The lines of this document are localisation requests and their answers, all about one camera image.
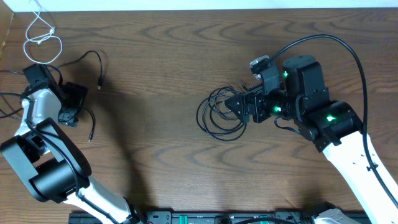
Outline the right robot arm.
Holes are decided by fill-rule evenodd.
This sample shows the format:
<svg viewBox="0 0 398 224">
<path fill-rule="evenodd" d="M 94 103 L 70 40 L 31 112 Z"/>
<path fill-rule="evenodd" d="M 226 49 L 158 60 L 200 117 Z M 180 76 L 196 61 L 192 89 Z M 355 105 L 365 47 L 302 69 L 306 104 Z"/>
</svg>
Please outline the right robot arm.
<svg viewBox="0 0 398 224">
<path fill-rule="evenodd" d="M 261 84 L 225 100 L 242 123 L 275 116 L 292 120 L 297 132 L 314 143 L 336 167 L 371 223 L 397 223 L 397 183 L 364 130 L 364 121 L 344 101 L 331 100 L 321 65 L 311 55 L 290 58 L 280 75 L 274 63 L 255 73 Z"/>
</svg>

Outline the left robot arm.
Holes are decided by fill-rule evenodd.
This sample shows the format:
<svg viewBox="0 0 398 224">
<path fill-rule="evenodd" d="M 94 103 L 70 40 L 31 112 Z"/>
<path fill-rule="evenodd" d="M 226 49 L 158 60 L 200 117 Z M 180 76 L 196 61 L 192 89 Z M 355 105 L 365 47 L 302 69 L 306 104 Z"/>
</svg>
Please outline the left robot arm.
<svg viewBox="0 0 398 224">
<path fill-rule="evenodd" d="M 50 68 L 35 63 L 23 70 L 29 86 L 19 95 L 21 125 L 1 144 L 2 156 L 40 202 L 74 205 L 101 223 L 146 223 L 144 213 L 92 176 L 88 160 L 61 129 L 76 126 L 88 90 L 54 79 Z"/>
</svg>

